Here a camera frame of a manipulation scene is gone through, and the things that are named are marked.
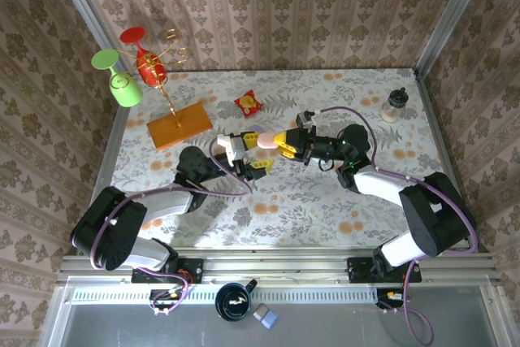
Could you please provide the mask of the pink earbud charging case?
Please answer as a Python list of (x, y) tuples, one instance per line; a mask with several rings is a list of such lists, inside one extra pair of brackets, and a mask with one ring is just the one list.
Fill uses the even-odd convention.
[(257, 147), (263, 150), (276, 150), (278, 145), (274, 141), (273, 132), (263, 132), (258, 135)]

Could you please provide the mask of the red snack packet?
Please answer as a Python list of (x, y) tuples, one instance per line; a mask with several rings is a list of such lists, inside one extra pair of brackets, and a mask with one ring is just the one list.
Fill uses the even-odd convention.
[(247, 91), (243, 96), (237, 98), (234, 103), (240, 108), (245, 118), (254, 115), (263, 107), (263, 104), (256, 99), (255, 93), (252, 89)]

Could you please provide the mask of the glass spice jar black lid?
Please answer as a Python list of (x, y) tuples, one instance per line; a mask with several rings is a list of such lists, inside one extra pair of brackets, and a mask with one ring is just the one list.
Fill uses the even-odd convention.
[(401, 117), (408, 100), (405, 88), (394, 89), (382, 106), (381, 118), (387, 123), (395, 123)]

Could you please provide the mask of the floral patterned table cover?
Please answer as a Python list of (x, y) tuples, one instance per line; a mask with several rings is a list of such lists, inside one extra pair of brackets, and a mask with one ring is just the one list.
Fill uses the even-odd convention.
[[(394, 89), (405, 88), (409, 100), (395, 123), (381, 118), (384, 102)], [(234, 101), (252, 89), (263, 104), (245, 118)], [(219, 134), (265, 132), (295, 126), (306, 110), (316, 115), (317, 132), (333, 137), (350, 124), (367, 121), (374, 130), (376, 162), (389, 171), (424, 177), (442, 171), (418, 88), (410, 69), (242, 71), (176, 73), (167, 92), (178, 107), (203, 104), (211, 130), (188, 140), (203, 151)], [(167, 113), (159, 91), (144, 88), (141, 102), (128, 115), (110, 185), (137, 192), (174, 180), (182, 144), (156, 150), (147, 123)], [(290, 161), (273, 151), (255, 149), (253, 160), (273, 159), (271, 172), (253, 183), (243, 197), (207, 198), (199, 210), (168, 215), (141, 229), (174, 247), (221, 245), (363, 246), (375, 247), (403, 233), (407, 222), (400, 207), (374, 196), (343, 189), (336, 167), (321, 172), (318, 164)], [(241, 193), (236, 182), (212, 180), (208, 189)]]

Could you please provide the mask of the green wine glass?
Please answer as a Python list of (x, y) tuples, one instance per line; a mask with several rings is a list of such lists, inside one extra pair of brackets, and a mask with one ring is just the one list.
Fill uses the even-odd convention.
[(120, 106), (130, 108), (141, 101), (143, 93), (131, 75), (115, 69), (118, 61), (119, 52), (117, 50), (103, 49), (92, 57), (91, 64), (97, 70), (110, 72), (109, 86), (112, 95)]

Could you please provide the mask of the red wine glass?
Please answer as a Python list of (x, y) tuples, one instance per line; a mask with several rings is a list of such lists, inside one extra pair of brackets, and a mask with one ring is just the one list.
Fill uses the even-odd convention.
[(124, 30), (121, 33), (119, 39), (126, 45), (136, 46), (136, 68), (141, 75), (141, 79), (149, 87), (158, 89), (167, 78), (167, 72), (161, 59), (156, 54), (145, 49), (141, 45), (141, 40), (145, 37), (145, 35), (145, 29), (140, 26), (136, 26)]

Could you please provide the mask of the black power connector block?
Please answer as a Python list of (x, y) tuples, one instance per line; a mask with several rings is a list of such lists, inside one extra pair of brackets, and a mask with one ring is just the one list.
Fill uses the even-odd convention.
[(382, 310), (402, 308), (404, 305), (403, 288), (377, 288), (376, 296), (376, 305)]
[(149, 293), (149, 305), (157, 313), (169, 312), (179, 301), (182, 293), (182, 288), (152, 289)]

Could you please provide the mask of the black mug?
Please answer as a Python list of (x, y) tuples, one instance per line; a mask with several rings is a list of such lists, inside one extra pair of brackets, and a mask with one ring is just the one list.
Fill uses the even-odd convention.
[(228, 322), (242, 320), (250, 311), (251, 293), (258, 282), (251, 280), (247, 285), (225, 284), (216, 294), (215, 309), (220, 318)]

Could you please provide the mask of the aluminium table edge rail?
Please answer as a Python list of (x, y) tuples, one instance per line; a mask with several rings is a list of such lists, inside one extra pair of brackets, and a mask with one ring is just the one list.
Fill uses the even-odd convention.
[(129, 109), (118, 104), (115, 118), (110, 130), (110, 136), (106, 143), (102, 164), (100, 166), (97, 180), (93, 188), (90, 204), (92, 204), (98, 194), (111, 183), (111, 177), (113, 176), (115, 169), (119, 146), (123, 138), (128, 115)]
[[(436, 113), (431, 102), (430, 95), (427, 91), (424, 79), (419, 75), (419, 72), (417, 70), (413, 69), (412, 73), (418, 88), (418, 93), (422, 102), (422, 107), (424, 109), (425, 116), (427, 117), (427, 122), (430, 128), (431, 136), (435, 143), (436, 151), (439, 155), (438, 159), (442, 167), (442, 172), (449, 178), (457, 193), (460, 193), (461, 191), (457, 183), (455, 171), (449, 160), (448, 150), (444, 142), (440, 126), (437, 122)], [(471, 254), (476, 254), (479, 252), (479, 243), (476, 239), (475, 232), (473, 236), (471, 236), (471, 234), (469, 233), (468, 236), (463, 240), (463, 242), (464, 245), (461, 242), (459, 242), (452, 249), (445, 251), (444, 255), (461, 257), (470, 256)]]

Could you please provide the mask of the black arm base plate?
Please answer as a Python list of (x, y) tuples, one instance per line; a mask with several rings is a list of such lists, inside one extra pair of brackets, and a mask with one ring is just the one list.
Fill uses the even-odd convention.
[(167, 262), (159, 271), (159, 276), (134, 269), (132, 271), (132, 282), (134, 284), (174, 284), (180, 281), (166, 274), (180, 275), (189, 284), (200, 284), (203, 277), (203, 260), (200, 258), (178, 258)]
[(390, 266), (386, 261), (372, 257), (347, 258), (346, 271), (352, 284), (402, 283), (411, 262), (398, 267)]

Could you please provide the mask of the aluminium frame rail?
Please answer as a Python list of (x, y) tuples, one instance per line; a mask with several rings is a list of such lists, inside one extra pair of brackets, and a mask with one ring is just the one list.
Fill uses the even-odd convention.
[[(372, 250), (349, 247), (223, 247), (176, 249), (182, 258), (200, 258), (202, 283), (220, 285), (256, 279), (264, 287), (343, 287), (349, 283), (351, 258), (366, 258)], [(423, 286), (498, 285), (501, 274), (490, 254), (449, 255), (419, 262)]]

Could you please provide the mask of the aluminium frame post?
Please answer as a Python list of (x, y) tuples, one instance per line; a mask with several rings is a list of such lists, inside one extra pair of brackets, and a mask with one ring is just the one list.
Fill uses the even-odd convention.
[(451, 37), (457, 26), (459, 19), (469, 5), (470, 0), (448, 0), (447, 5), (436, 24), (433, 33), (423, 50), (415, 75), (418, 79), (424, 80), (435, 61), (440, 56), (442, 49), (445, 47), (448, 39)]
[(100, 48), (102, 50), (115, 49), (115, 41), (104, 27), (99, 13), (94, 8), (93, 2), (91, 0), (72, 0), (72, 2)]

